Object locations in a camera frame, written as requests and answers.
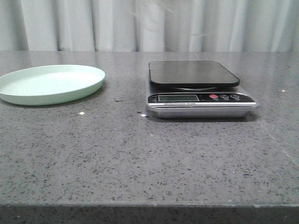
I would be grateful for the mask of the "light green round plate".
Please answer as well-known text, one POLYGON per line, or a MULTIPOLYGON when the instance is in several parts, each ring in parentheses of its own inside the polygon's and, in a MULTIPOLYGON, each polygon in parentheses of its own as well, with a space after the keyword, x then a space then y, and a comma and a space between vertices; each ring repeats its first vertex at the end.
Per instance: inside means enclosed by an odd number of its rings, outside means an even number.
POLYGON ((103 70, 62 64, 14 71, 0 78, 0 98, 17 105, 54 105, 84 98, 102 86, 103 70))

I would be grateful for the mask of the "white pleated curtain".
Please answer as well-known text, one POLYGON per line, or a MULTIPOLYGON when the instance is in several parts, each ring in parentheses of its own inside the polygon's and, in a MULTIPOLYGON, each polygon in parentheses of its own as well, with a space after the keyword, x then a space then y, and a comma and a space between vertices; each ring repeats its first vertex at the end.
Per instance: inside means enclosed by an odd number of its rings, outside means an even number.
POLYGON ((203 38, 139 41, 135 0, 3 0, 1 50, 287 52, 299 49, 296 0, 207 0, 203 38))

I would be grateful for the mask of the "white vermicelli noodle bundle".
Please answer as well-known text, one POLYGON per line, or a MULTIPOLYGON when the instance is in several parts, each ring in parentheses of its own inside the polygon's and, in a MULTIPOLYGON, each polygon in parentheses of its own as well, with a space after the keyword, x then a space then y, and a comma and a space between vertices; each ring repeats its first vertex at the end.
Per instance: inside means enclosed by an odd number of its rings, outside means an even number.
POLYGON ((209 35, 207 0, 135 0, 134 3, 132 15, 139 41, 185 42, 209 35))

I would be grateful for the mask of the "silver black kitchen scale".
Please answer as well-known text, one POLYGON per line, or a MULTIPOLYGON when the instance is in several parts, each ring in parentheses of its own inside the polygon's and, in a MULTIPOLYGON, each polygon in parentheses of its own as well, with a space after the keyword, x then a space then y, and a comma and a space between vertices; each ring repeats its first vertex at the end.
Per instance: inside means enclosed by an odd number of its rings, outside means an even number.
POLYGON ((240 79, 214 61, 149 63, 146 107, 164 119, 243 118, 258 102, 240 79))

